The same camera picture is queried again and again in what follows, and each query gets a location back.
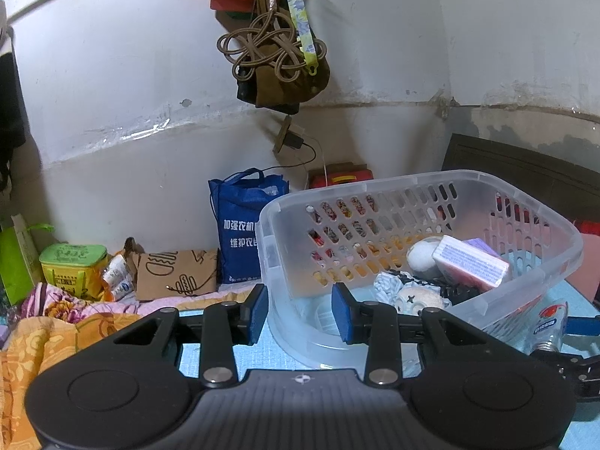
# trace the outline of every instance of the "metal pivot screw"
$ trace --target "metal pivot screw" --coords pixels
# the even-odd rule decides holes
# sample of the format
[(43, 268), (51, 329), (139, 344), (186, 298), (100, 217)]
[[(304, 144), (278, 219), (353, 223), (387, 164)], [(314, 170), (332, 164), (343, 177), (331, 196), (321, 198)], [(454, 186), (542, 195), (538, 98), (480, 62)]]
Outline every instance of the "metal pivot screw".
[(385, 386), (396, 382), (398, 374), (391, 369), (375, 369), (369, 373), (369, 380), (380, 386)]
[(209, 382), (225, 382), (231, 379), (232, 376), (233, 372), (227, 367), (212, 367), (210, 369), (206, 369), (204, 374), (202, 374), (202, 377)]

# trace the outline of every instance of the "brown paper bag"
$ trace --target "brown paper bag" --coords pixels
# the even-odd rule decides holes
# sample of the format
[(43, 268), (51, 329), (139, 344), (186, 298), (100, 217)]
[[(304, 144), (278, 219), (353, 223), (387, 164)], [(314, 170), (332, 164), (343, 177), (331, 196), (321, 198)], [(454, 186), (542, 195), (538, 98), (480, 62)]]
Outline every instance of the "brown paper bag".
[(217, 250), (135, 253), (137, 299), (199, 296), (217, 290)]

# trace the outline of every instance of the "blue gripper pad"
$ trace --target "blue gripper pad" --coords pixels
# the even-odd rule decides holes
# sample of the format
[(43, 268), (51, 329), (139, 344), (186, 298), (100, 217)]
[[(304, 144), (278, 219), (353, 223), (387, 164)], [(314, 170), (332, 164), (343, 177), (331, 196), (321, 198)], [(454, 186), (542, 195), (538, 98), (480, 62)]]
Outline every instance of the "blue gripper pad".
[(352, 341), (352, 316), (350, 315), (350, 306), (341, 295), (337, 282), (331, 290), (331, 311), (335, 318), (335, 324), (340, 331), (342, 341)]
[(262, 332), (268, 312), (269, 295), (266, 287), (263, 287), (250, 313), (250, 323), (248, 325), (248, 341), (250, 341), (250, 345), (254, 345), (259, 341), (260, 332)]
[(569, 335), (600, 336), (600, 316), (595, 318), (569, 316), (566, 320), (565, 333)]

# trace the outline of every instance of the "yellow cloth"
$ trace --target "yellow cloth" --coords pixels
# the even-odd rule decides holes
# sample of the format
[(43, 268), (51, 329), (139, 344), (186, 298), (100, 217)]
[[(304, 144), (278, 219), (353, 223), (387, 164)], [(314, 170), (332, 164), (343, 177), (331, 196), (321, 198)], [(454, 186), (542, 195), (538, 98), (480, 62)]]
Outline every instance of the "yellow cloth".
[(27, 387), (37, 374), (139, 318), (136, 314), (100, 313), (77, 324), (49, 317), (19, 321), (7, 350), (0, 351), (0, 450), (41, 448), (23, 407)]

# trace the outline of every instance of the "circular pad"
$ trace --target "circular pad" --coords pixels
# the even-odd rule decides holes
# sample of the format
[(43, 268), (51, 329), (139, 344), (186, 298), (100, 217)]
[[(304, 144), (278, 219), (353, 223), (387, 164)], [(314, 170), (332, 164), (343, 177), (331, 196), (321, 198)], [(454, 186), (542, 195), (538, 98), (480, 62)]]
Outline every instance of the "circular pad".
[(136, 378), (126, 372), (97, 370), (77, 377), (68, 395), (71, 403), (80, 409), (110, 411), (131, 403), (138, 390)]
[(117, 450), (169, 433), (190, 399), (187, 380), (167, 362), (67, 360), (34, 379), (25, 409), (44, 444)]
[(529, 382), (513, 372), (477, 372), (467, 378), (463, 390), (473, 404), (493, 411), (514, 411), (533, 397)]
[(435, 363), (416, 378), (410, 404), (446, 442), (481, 450), (558, 445), (575, 412), (569, 384), (528, 360)]

